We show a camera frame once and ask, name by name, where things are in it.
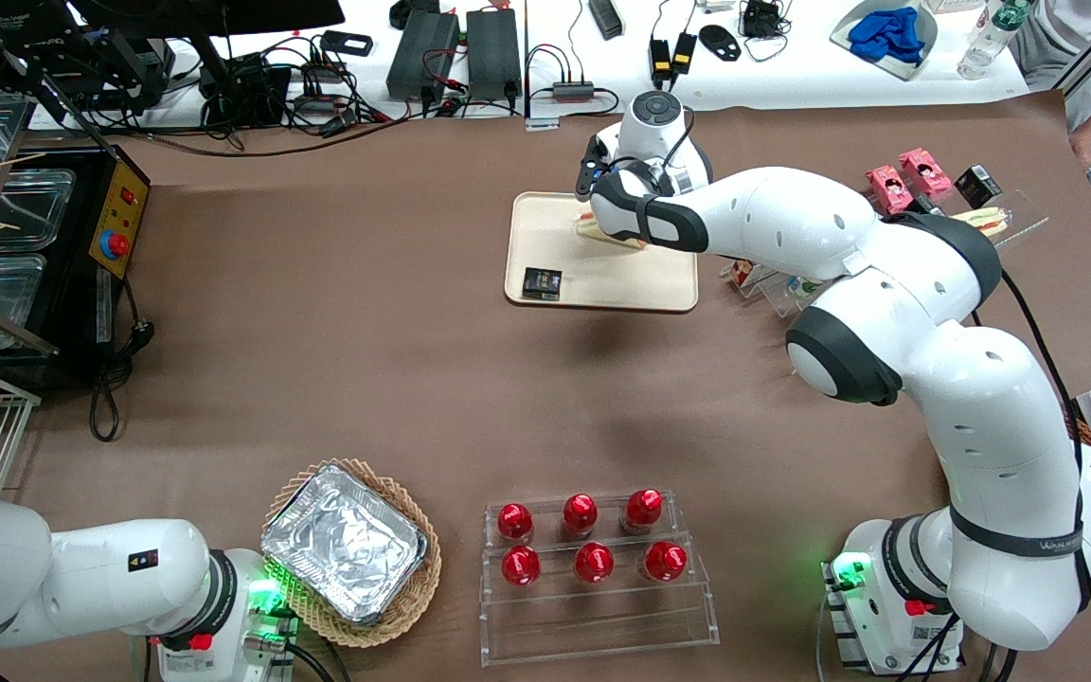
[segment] computer monitor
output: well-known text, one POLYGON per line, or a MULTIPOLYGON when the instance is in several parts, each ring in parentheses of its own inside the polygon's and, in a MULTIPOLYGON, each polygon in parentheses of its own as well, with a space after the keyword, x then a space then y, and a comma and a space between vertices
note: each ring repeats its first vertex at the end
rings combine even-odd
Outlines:
MULTIPOLYGON (((208 35, 311 29, 343 22, 339 0, 185 0, 208 35)), ((182 38, 184 22, 169 0, 72 0, 88 25, 108 25, 127 38, 182 38)))

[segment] blue cloth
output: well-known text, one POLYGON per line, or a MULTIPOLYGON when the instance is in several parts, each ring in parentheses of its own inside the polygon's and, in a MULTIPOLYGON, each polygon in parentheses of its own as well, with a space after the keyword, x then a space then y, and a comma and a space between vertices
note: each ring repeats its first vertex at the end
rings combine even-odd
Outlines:
POLYGON ((913 8, 871 12, 849 31, 849 51, 866 61, 890 55, 898 61, 921 64, 923 39, 916 35, 916 16, 913 8))

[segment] aluminum foil tray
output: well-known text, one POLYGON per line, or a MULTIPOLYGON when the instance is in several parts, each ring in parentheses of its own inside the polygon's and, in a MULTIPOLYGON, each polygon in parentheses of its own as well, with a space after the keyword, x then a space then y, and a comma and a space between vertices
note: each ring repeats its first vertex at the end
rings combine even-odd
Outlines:
POLYGON ((372 626, 428 553, 428 538, 336 465, 309 478, 261 548, 356 625, 372 626))

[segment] brown table surface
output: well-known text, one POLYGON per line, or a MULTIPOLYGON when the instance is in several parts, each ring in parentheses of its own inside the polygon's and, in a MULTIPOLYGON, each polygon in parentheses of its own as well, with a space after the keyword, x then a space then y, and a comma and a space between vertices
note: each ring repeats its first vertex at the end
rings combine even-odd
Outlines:
MULTIPOLYGON (((156 184, 133 286, 157 336, 119 392, 122 441, 92 441, 85 396, 50 398, 16 500, 55 530, 182 517, 213 547, 256 548, 290 476, 367 458, 432 518, 443 573, 410 634, 346 651, 356 682, 813 681, 818 561, 859 522, 943 505, 943 475, 908 398, 849 406, 791 376, 787 322, 722 284, 722 259, 699 259, 700 302, 684 315, 507 303, 513 199, 570 190, 588 135, 610 122, 416 122, 248 160, 127 142, 156 184), (485 502, 645 484, 679 493, 721 646, 480 670, 485 502)), ((866 169, 920 146, 950 172, 986 164, 1052 216, 1005 258, 1070 392, 1091 388, 1091 190, 1057 95, 702 112, 693 137, 718 177, 783 164, 861 189, 866 169)), ((304 143, 248 136, 250 149, 304 143)), ((1007 290, 981 314, 1030 340, 1007 290)), ((966 670, 939 679, 974 679, 982 648, 973 638, 966 670)), ((831 643, 823 655, 830 679, 865 678, 839 668, 831 643)), ((117 632, 0 650, 0 669, 17 682, 132 674, 117 632)), ((1091 608, 1019 657, 1014 679, 1091 679, 1091 608)))

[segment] person's hand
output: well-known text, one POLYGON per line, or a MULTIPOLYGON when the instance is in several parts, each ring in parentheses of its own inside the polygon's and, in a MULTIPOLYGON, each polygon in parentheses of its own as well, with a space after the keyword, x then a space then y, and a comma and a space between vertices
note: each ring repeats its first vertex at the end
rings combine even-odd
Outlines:
POLYGON ((1075 129, 1075 133, 1068 135, 1068 144, 1072 146, 1081 167, 1091 169, 1091 129, 1088 125, 1075 129))

